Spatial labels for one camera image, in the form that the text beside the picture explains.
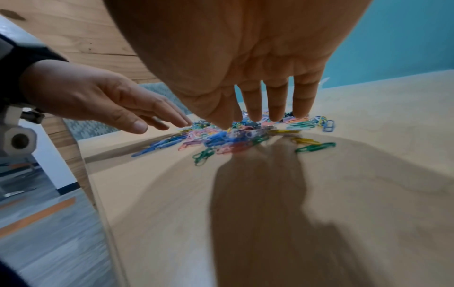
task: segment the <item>wooden table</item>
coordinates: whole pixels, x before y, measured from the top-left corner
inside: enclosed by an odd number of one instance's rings
[[[324,89],[320,114],[335,131],[306,134],[336,148],[274,137],[199,167],[203,148],[131,157],[175,128],[79,142],[121,283],[451,286],[454,71]]]

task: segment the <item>fingernail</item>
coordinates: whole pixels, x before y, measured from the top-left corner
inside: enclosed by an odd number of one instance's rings
[[[147,123],[139,120],[135,121],[132,127],[134,128],[134,131],[137,133],[144,133],[148,130]]]

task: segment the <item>human hand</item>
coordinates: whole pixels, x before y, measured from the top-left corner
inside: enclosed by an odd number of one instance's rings
[[[306,116],[326,62],[371,0],[105,0],[146,66],[196,115],[222,128],[241,119],[234,84],[250,118],[284,114],[295,76],[293,114]]]
[[[28,67],[19,79],[25,98],[34,106],[74,120],[95,120],[131,133],[148,125],[158,130],[191,124],[166,97],[148,91],[107,70],[63,61],[43,60]]]

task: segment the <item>palm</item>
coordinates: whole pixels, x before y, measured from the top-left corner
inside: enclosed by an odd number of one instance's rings
[[[251,118],[261,117],[260,80],[267,85],[270,117],[278,120],[284,114],[288,77],[295,76],[293,111],[305,116],[326,62],[370,1],[106,3],[151,72],[196,115],[228,127],[241,116],[235,84]]]

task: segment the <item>pile of paper clips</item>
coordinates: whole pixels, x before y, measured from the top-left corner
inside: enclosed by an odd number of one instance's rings
[[[277,129],[275,124],[278,123],[286,124],[286,129]],[[176,135],[154,142],[146,149],[133,154],[132,157],[181,143],[178,150],[197,146],[206,147],[204,151],[193,156],[195,165],[202,165],[214,154],[222,155],[243,151],[267,141],[271,136],[291,137],[292,142],[306,145],[296,149],[295,152],[297,153],[335,147],[336,143],[333,142],[320,143],[301,137],[300,132],[302,130],[316,127],[322,128],[324,132],[332,132],[335,128],[335,123],[324,116],[297,119],[292,112],[285,113],[284,118],[280,122],[270,121],[268,113],[265,113],[259,122],[253,122],[249,119],[247,112],[243,112],[243,120],[235,122],[227,131],[201,120]]]

